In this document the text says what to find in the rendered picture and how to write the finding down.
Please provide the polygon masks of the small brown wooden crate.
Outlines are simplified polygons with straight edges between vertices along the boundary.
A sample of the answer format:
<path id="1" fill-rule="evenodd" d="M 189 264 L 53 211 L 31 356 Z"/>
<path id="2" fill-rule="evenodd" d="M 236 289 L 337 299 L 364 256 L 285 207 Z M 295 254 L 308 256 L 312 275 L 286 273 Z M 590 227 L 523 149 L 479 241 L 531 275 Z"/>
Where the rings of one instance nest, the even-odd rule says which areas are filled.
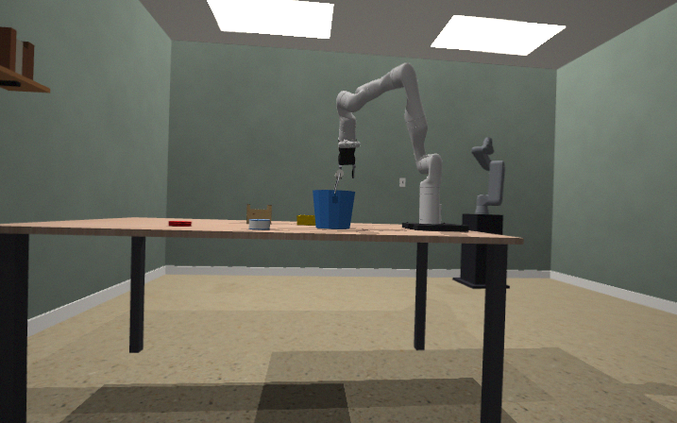
<path id="1" fill-rule="evenodd" d="M 272 219 L 272 205 L 267 205 L 267 210 L 251 210 L 250 204 L 246 206 L 246 223 L 249 224 L 249 219 Z"/>

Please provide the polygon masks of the yellow shallow tray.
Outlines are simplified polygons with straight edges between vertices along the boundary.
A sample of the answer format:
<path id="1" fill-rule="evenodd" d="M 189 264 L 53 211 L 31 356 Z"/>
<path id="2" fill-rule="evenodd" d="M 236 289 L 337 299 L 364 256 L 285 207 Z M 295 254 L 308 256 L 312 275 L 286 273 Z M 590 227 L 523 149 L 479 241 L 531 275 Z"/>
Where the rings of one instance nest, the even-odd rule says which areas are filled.
<path id="1" fill-rule="evenodd" d="M 314 215 L 298 215 L 296 217 L 298 225 L 308 225 L 315 226 L 315 216 Z"/>

